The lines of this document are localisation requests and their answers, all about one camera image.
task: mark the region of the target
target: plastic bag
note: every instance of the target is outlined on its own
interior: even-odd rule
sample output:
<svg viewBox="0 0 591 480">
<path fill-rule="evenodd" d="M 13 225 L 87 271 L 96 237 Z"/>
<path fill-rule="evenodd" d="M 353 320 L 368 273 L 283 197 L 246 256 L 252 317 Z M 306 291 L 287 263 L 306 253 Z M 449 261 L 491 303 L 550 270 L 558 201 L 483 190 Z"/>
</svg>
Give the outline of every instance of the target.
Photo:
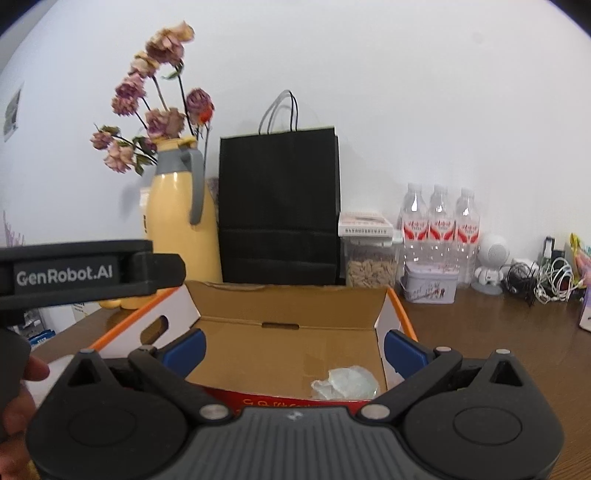
<svg viewBox="0 0 591 480">
<path fill-rule="evenodd" d="M 574 233 L 570 234 L 570 248 L 574 256 L 576 276 L 574 282 L 578 283 L 584 278 L 584 286 L 591 284 L 591 247 L 586 246 Z"/>
<path fill-rule="evenodd" d="M 316 400 L 373 400 L 379 384 L 372 373 L 359 365 L 329 370 L 328 380 L 311 383 Z"/>
</svg>

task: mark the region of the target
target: plastic water bottle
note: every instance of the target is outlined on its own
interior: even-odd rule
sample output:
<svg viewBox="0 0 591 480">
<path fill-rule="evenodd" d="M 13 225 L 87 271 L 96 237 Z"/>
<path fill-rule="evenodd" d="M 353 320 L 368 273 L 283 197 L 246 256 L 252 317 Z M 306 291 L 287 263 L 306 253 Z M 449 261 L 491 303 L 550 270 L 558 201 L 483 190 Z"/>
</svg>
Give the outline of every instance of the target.
<svg viewBox="0 0 591 480">
<path fill-rule="evenodd" d="M 422 189 L 416 183 L 409 183 L 408 192 L 404 196 L 400 209 L 401 228 L 404 236 L 404 261 L 406 263 L 429 260 L 427 204 L 423 200 Z"/>
<path fill-rule="evenodd" d="M 429 202 L 428 246 L 430 261 L 447 264 L 454 239 L 454 211 L 449 204 L 447 187 L 435 185 Z"/>
<path fill-rule="evenodd" d="M 480 214 L 474 205 L 474 192 L 462 189 L 456 202 L 456 249 L 460 275 L 458 286 L 467 287 L 472 282 L 476 267 Z"/>
</svg>

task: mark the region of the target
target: flower bouquet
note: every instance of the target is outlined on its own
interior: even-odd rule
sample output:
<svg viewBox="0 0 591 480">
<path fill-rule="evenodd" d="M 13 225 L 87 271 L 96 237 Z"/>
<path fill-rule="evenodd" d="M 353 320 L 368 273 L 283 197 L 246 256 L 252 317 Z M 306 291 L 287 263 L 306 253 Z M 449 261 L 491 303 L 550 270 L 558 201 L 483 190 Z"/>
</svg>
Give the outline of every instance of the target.
<svg viewBox="0 0 591 480">
<path fill-rule="evenodd" d="M 211 97 L 201 88 L 189 91 L 185 96 L 181 74 L 184 63 L 184 43 L 194 39 L 193 29 L 182 22 L 173 28 L 163 28 L 148 40 L 145 50 L 137 53 L 131 62 L 127 76 L 115 88 L 115 96 L 111 100 L 113 111 L 119 116 L 135 115 L 146 130 L 147 135 L 127 139 L 122 136 L 119 127 L 103 125 L 90 141 L 97 150 L 106 150 L 105 164 L 114 171 L 125 173 L 133 168 L 142 174 L 144 166 L 155 165 L 156 144 L 170 138 L 179 138 L 185 129 L 185 120 L 191 135 L 199 139 L 205 134 L 203 156 L 207 156 L 210 123 L 213 116 Z M 168 107 L 164 101 L 156 74 L 161 66 L 169 64 L 173 71 L 162 77 L 166 80 L 178 80 L 183 110 Z M 147 101 L 146 83 L 153 82 L 161 109 L 150 108 Z M 144 119 L 138 112 L 140 103 L 145 107 Z"/>
</svg>

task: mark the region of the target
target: tangled cable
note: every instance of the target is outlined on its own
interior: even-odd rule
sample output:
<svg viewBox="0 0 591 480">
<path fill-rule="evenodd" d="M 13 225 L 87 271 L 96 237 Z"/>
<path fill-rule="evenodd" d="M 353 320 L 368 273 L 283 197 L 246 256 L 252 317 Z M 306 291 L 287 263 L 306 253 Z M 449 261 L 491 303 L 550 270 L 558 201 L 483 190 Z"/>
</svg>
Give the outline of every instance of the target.
<svg viewBox="0 0 591 480">
<path fill-rule="evenodd" d="M 534 288 L 535 298 L 544 305 L 551 301 L 567 301 L 583 282 L 584 279 L 581 279 L 574 283 L 572 267 L 565 258 L 559 257 L 540 268 Z"/>
</svg>

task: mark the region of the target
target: dried flower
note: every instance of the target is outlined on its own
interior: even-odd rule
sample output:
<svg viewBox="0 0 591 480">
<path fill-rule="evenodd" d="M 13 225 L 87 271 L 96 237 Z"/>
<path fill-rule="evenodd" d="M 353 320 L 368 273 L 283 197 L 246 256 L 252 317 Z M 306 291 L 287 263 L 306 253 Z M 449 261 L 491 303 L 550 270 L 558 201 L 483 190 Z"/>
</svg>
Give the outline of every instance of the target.
<svg viewBox="0 0 591 480">
<path fill-rule="evenodd" d="M 192 125 L 204 125 L 212 119 L 215 110 L 212 98 L 201 88 L 195 88 L 187 95 L 187 111 Z"/>
<path fill-rule="evenodd" d="M 167 118 L 164 115 L 165 112 L 161 112 L 158 109 L 148 110 L 146 112 L 146 124 L 148 125 L 148 136 L 155 140 L 162 138 L 166 134 L 166 123 Z"/>
<path fill-rule="evenodd" d="M 187 25 L 187 22 L 185 21 L 179 23 L 176 27 L 171 28 L 170 33 L 182 42 L 192 41 L 195 38 L 195 30 Z"/>
<path fill-rule="evenodd" d="M 145 96 L 144 79 L 139 73 L 128 75 L 115 88 L 115 93 L 121 98 L 138 99 Z"/>
<path fill-rule="evenodd" d="M 105 165 L 109 167 L 111 170 L 125 173 L 126 171 L 130 170 L 130 164 L 128 164 L 125 160 L 129 160 L 128 158 L 128 151 L 126 149 L 130 149 L 133 154 L 133 149 L 131 147 L 121 147 L 117 142 L 113 142 L 109 149 L 107 150 L 107 156 L 105 157 Z"/>
<path fill-rule="evenodd" d="M 153 77 L 160 64 L 152 59 L 146 52 L 140 51 L 135 54 L 130 65 L 129 75 L 139 74 L 142 78 Z"/>
<path fill-rule="evenodd" d="M 90 141 L 92 142 L 92 146 L 95 147 L 97 150 L 104 150 L 109 146 L 113 137 L 108 132 L 95 132 L 92 134 Z"/>
<path fill-rule="evenodd" d="M 132 147 L 121 147 L 119 158 L 126 165 L 134 165 L 134 149 Z"/>
<path fill-rule="evenodd" d="M 184 118 L 185 116 L 178 111 L 178 108 L 171 108 L 164 112 L 150 110 L 146 113 L 148 136 L 152 140 L 177 138 L 184 130 Z"/>
<path fill-rule="evenodd" d="M 176 138 L 180 135 L 180 132 L 184 130 L 184 119 L 183 113 L 178 111 L 178 108 L 171 108 L 168 110 L 168 122 L 166 126 L 166 136 L 169 138 Z"/>
<path fill-rule="evenodd" d="M 111 107 L 117 115 L 134 115 L 138 111 L 137 98 L 122 98 L 114 96 L 111 100 Z"/>
<path fill-rule="evenodd" d="M 185 22 L 174 28 L 159 30 L 146 43 L 147 54 L 160 63 L 170 63 L 177 66 L 184 55 L 184 47 L 181 42 L 194 39 L 195 32 Z"/>
</svg>

